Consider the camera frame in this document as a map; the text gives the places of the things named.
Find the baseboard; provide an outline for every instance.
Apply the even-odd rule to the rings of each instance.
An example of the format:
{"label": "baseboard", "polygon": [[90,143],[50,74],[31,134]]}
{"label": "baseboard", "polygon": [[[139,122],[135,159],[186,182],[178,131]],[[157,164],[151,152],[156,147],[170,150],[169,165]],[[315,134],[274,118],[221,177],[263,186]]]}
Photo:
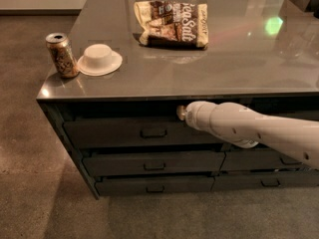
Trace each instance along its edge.
{"label": "baseboard", "polygon": [[78,16],[81,10],[1,10],[0,16]]}

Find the brown snack bag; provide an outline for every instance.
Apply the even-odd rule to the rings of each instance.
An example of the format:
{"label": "brown snack bag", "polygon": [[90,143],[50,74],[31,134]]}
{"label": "brown snack bag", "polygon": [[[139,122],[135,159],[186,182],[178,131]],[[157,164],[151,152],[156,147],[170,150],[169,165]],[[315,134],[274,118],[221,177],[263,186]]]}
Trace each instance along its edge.
{"label": "brown snack bag", "polygon": [[174,1],[136,2],[134,10],[144,32],[143,45],[152,39],[166,43],[206,48],[208,44],[207,5]]}

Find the drawer handle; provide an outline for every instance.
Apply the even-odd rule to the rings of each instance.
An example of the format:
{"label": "drawer handle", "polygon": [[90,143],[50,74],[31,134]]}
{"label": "drawer handle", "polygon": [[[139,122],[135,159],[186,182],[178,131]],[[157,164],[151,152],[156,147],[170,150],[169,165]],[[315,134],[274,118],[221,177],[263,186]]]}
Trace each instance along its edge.
{"label": "drawer handle", "polygon": [[146,187],[146,192],[147,193],[163,193],[165,191],[165,187],[162,186],[160,190],[153,190],[153,189],[149,189],[148,187]]}
{"label": "drawer handle", "polygon": [[287,163],[287,162],[285,162],[285,160],[283,160],[282,157],[280,157],[280,161],[281,161],[282,164],[284,164],[284,165],[298,165],[298,164],[302,164],[302,162],[298,162],[298,161],[291,162],[291,163]]}
{"label": "drawer handle", "polygon": [[281,186],[280,181],[278,179],[275,184],[266,184],[262,180],[260,180],[260,183],[263,187],[280,187]]}
{"label": "drawer handle", "polygon": [[165,163],[163,163],[161,166],[158,166],[158,167],[147,167],[147,165],[144,164],[145,171],[159,171],[159,170],[165,170],[165,169],[166,169]]}
{"label": "drawer handle", "polygon": [[164,138],[167,136],[167,129],[155,130],[155,129],[142,129],[140,132],[141,138]]}

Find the can lid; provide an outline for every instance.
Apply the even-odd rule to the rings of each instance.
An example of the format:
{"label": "can lid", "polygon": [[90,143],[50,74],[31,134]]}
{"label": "can lid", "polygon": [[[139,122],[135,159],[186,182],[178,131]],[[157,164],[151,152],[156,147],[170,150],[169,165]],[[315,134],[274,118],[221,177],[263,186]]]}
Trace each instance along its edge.
{"label": "can lid", "polygon": [[51,44],[58,44],[67,39],[64,33],[51,33],[46,37],[46,41]]}

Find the top drawer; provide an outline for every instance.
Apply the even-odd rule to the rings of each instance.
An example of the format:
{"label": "top drawer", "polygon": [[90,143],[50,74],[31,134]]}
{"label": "top drawer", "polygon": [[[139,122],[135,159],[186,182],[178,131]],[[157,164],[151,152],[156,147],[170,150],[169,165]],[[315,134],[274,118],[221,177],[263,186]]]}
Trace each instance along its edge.
{"label": "top drawer", "polygon": [[77,148],[222,142],[172,118],[84,119],[67,121],[64,129]]}

